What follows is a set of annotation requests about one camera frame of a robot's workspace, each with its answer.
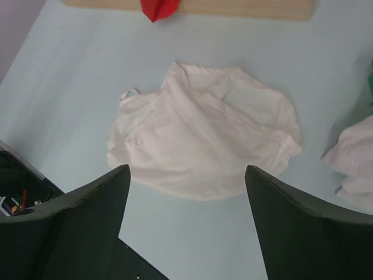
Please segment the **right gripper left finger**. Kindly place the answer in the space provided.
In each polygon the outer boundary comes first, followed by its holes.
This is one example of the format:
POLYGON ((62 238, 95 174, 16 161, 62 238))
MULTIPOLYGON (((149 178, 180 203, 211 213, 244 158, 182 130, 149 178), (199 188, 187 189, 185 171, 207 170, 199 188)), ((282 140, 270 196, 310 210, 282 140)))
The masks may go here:
POLYGON ((1 218, 1 279, 108 279, 129 193, 121 165, 93 182, 1 218))

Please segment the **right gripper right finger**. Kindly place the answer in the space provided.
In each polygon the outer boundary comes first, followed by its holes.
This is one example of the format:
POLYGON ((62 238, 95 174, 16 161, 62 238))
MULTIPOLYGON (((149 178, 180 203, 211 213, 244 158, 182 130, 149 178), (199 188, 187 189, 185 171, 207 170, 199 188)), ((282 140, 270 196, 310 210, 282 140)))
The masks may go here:
POLYGON ((372 279, 372 216, 326 202, 255 166, 245 183, 269 279, 372 279))

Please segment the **white tank top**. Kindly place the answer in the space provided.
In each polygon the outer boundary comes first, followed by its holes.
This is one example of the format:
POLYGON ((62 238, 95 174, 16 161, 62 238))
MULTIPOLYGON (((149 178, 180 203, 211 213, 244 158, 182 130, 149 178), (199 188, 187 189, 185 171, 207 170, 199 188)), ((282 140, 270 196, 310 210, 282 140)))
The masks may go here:
POLYGON ((242 69, 173 62, 157 91, 124 93, 109 130, 110 167, 134 181, 199 201, 240 195, 247 166, 284 172, 302 152, 288 97, 242 69))

